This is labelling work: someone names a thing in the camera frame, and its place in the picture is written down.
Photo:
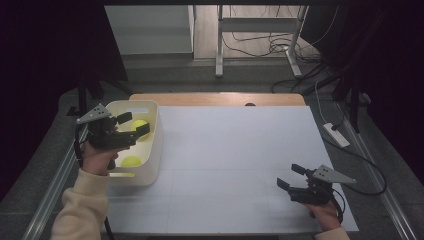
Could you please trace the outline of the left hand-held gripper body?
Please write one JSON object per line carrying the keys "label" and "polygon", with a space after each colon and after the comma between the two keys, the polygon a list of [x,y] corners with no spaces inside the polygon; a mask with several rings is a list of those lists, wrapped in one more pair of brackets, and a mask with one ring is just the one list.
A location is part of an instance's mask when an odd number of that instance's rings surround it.
{"label": "left hand-held gripper body", "polygon": [[134,131],[118,132],[115,127],[120,124],[116,117],[105,106],[98,104],[78,118],[76,124],[87,125],[86,140],[97,149],[111,150],[135,145],[139,138],[137,134]]}

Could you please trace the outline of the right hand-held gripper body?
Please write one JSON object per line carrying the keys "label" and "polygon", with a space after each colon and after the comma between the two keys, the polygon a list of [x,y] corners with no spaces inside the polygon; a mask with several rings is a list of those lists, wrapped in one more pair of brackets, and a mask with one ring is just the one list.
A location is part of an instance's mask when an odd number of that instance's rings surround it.
{"label": "right hand-held gripper body", "polygon": [[292,201],[312,205],[324,205],[334,198],[333,184],[354,184],[356,180],[325,165],[317,169],[306,169],[306,188],[290,187],[288,194]]}

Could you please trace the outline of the yellow tennis ball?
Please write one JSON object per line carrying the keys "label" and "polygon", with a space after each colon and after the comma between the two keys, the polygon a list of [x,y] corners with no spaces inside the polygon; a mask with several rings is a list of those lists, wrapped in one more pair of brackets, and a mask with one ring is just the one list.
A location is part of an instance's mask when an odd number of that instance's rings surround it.
{"label": "yellow tennis ball", "polygon": [[134,131],[140,140],[144,140],[150,133],[150,123],[146,120],[135,120],[131,125],[131,130]]}
{"label": "yellow tennis ball", "polygon": [[122,168],[138,167],[142,164],[142,160],[137,156],[127,156],[122,159],[120,166]]}

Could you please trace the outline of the white plastic bin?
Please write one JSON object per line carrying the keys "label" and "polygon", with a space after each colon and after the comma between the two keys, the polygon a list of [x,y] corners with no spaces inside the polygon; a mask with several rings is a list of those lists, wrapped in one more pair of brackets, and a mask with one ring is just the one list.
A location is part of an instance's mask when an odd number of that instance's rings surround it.
{"label": "white plastic bin", "polygon": [[[120,100],[109,103],[106,108],[113,116],[131,112],[132,119],[118,126],[119,132],[131,131],[135,120],[143,119],[150,123],[150,133],[144,140],[138,139],[134,146],[119,153],[116,168],[110,171],[112,186],[148,186],[158,176],[161,161],[163,126],[158,104],[150,100]],[[120,163],[127,156],[137,156],[142,160],[138,167],[122,168]]]}

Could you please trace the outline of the person's right hand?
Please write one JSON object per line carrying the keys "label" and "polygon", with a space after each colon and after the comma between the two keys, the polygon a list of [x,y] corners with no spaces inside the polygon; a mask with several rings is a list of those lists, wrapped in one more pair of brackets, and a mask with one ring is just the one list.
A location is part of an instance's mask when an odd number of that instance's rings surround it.
{"label": "person's right hand", "polygon": [[324,205],[305,204],[305,207],[313,213],[323,232],[341,227],[337,209],[333,203],[328,202]]}

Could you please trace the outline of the person's left hand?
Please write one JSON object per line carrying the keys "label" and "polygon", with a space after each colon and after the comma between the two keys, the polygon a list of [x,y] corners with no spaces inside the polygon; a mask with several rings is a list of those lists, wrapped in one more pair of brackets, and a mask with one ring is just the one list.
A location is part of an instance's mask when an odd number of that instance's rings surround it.
{"label": "person's left hand", "polygon": [[109,162],[117,156],[117,150],[96,149],[89,142],[85,142],[81,169],[93,175],[107,176]]}

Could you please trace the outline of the white power strip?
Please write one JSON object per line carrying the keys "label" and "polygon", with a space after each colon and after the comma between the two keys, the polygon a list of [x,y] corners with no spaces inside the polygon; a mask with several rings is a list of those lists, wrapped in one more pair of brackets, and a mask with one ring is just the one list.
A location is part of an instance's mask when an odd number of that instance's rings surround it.
{"label": "white power strip", "polygon": [[339,147],[344,148],[350,145],[350,142],[340,133],[339,130],[333,129],[332,123],[324,124],[323,128]]}

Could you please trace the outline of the white board sheet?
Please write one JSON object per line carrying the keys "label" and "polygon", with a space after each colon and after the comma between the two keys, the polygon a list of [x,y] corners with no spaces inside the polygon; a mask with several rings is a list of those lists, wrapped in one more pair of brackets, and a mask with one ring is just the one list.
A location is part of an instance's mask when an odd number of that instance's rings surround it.
{"label": "white board sheet", "polygon": [[331,163],[311,110],[293,107],[171,107],[157,180],[112,187],[116,234],[279,235],[318,230],[276,181],[304,187],[291,167]]}

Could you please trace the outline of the white cabinet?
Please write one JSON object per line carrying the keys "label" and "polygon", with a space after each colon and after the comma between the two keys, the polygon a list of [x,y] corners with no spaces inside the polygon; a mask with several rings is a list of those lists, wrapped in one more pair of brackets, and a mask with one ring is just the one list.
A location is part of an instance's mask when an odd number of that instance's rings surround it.
{"label": "white cabinet", "polygon": [[106,6],[122,55],[192,54],[192,5]]}

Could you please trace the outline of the metal floor rail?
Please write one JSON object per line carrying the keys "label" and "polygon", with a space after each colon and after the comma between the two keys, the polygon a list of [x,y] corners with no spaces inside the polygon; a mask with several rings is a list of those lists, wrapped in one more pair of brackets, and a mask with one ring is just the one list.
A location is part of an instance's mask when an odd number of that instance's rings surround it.
{"label": "metal floor rail", "polygon": [[[362,136],[355,131],[355,129],[348,121],[348,115],[346,111],[342,109],[339,103],[336,103],[335,106],[340,111],[343,117],[343,126],[346,128],[346,131],[350,136],[351,143],[358,151],[358,154],[364,157],[366,160],[369,160],[371,163],[376,164]],[[385,181],[383,180],[383,177],[378,172],[378,170],[368,163],[365,164],[365,168],[367,169],[368,175],[372,180],[374,186],[376,188],[383,187]],[[395,194],[392,192],[389,186],[387,186],[385,192],[380,195],[380,199],[382,200],[383,205],[385,206],[401,239],[418,240],[418,235],[416,234],[413,225],[409,221],[405,211],[402,209],[399,201],[397,200]]]}
{"label": "metal floor rail", "polygon": [[73,139],[21,240],[39,240],[42,236],[71,170],[76,165],[74,142],[81,142],[82,138],[78,136]]}

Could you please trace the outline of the white metal desk frame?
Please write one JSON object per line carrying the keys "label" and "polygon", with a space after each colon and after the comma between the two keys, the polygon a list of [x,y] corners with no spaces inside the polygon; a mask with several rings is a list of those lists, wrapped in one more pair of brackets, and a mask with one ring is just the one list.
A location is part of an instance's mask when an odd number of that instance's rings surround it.
{"label": "white metal desk frame", "polygon": [[295,46],[300,36],[307,6],[300,6],[297,17],[294,18],[236,18],[224,17],[223,6],[218,6],[218,42],[215,56],[215,76],[223,76],[223,33],[288,33],[292,35],[290,45],[284,48],[286,58],[295,78],[300,78],[302,72],[295,58]]}

